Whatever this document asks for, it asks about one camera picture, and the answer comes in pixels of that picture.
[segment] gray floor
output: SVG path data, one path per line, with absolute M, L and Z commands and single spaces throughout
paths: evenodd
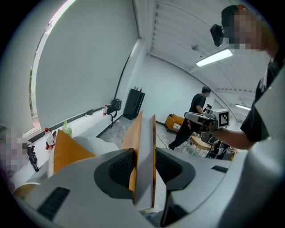
M 124 134 L 128 131 L 134 120 L 129 120 L 124 117 L 121 117 L 117 122 L 114 123 L 111 129 L 108 129 L 103 135 L 101 135 L 101 139 L 105 142 L 115 143 L 119 148 L 121 147 L 121 142 Z M 173 142 L 176 137 L 175 132 L 167 132 L 166 128 L 161 124 L 156 124 L 156 146 L 165 148 L 169 143 Z M 175 148 L 175 151 L 179 151 L 182 153 L 191 154 L 195 146 L 187 146 L 184 147 L 188 142 L 183 143 L 181 146 Z M 199 151 L 197 156 L 205 156 L 207 151 L 201 150 Z M 158 172 L 156 172 L 156 187 L 155 187 L 155 207 L 148 212 L 159 212 L 164 209 L 164 203 L 166 198 L 166 187 L 164 182 L 162 181 Z

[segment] black t-shirt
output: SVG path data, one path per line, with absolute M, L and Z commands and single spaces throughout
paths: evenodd
M 240 128 L 250 141 L 258 142 L 260 140 L 266 139 L 269 136 L 268 131 L 261 119 L 261 116 L 255 108 L 255 103 L 260 99 L 267 88 L 269 88 L 274 78 L 279 73 L 284 62 L 284 49 L 280 48 L 273 62 L 269 62 L 266 76 L 262 78 L 257 85 L 256 94 L 251 110 L 249 111 L 248 116 Z
M 193 99 L 192 99 L 192 103 L 191 103 L 191 107 L 189 109 L 189 112 L 195 112 L 195 113 L 199 113 L 196 106 L 199 105 L 201 106 L 201 108 L 203 109 L 203 106 L 206 102 L 206 98 L 203 94 L 196 94 Z M 187 119 L 184 119 L 184 124 L 188 125 Z M 201 125 L 197 124 L 195 122 L 190 122 L 191 125 L 191 130 L 198 133 L 200 131 Z

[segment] man in black shirt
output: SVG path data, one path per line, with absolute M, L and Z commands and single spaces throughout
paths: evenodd
M 271 58 L 267 73 L 256 89 L 256 95 L 251 110 L 241 126 L 241 132 L 219 129 L 213 135 L 215 138 L 237 149 L 250 149 L 256 142 L 266 139 L 269 134 L 255 108 L 256 102 L 270 87 L 285 62 L 284 49 L 266 26 L 243 5 L 232 5 L 222 11 L 222 26 L 224 36 L 230 44 L 245 44 L 246 49 L 265 51 Z
M 204 86 L 202 88 L 201 94 L 196 94 L 192 100 L 191 107 L 189 112 L 200 113 L 204 115 L 203 106 L 206 102 L 206 97 L 210 96 L 211 89 L 208 86 Z M 174 150 L 175 147 L 180 146 L 183 142 L 185 142 L 194 132 L 199 132 L 200 125 L 194 122 L 191 122 L 191 129 L 188 127 L 187 119 L 184 119 L 184 122 L 179 129 L 175 140 L 168 145 L 168 148 Z

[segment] yellow armchair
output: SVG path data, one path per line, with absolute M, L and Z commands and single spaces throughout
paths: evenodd
M 168 130 L 172 130 L 172 131 L 178 132 L 179 130 L 173 130 L 172 128 L 173 128 L 175 123 L 178 123 L 179 125 L 182 125 L 183 121 L 184 121 L 183 117 L 179 117 L 179 116 L 173 114 L 172 117 L 170 117 L 170 116 L 167 117 L 165 125 L 168 128 Z

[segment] black pants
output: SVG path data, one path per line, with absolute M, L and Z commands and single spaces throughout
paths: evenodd
M 169 144 L 170 149 L 174 150 L 175 147 L 180 146 L 183 142 L 187 141 L 192 134 L 193 131 L 188 127 L 188 122 L 184 121 L 175 140 Z

